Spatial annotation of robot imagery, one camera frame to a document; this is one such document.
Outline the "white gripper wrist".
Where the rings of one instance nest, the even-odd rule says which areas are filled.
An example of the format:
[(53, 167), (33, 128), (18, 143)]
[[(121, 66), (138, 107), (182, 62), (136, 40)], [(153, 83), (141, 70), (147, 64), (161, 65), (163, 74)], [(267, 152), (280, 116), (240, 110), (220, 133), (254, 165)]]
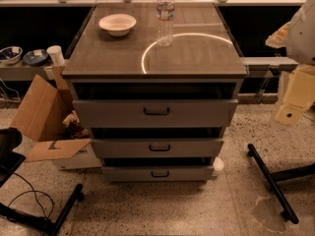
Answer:
[(275, 120), (282, 125), (293, 125), (314, 102), (315, 67), (300, 64), (289, 75), (284, 104), (276, 111)]

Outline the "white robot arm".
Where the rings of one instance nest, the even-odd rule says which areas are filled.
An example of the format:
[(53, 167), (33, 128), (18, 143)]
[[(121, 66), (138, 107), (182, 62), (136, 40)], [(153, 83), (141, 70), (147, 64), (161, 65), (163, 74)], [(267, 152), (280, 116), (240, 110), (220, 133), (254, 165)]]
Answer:
[(266, 44), (284, 47), (288, 58), (298, 63), (289, 74), (275, 121), (296, 123), (315, 102), (315, 0), (306, 0), (291, 20), (270, 35)]

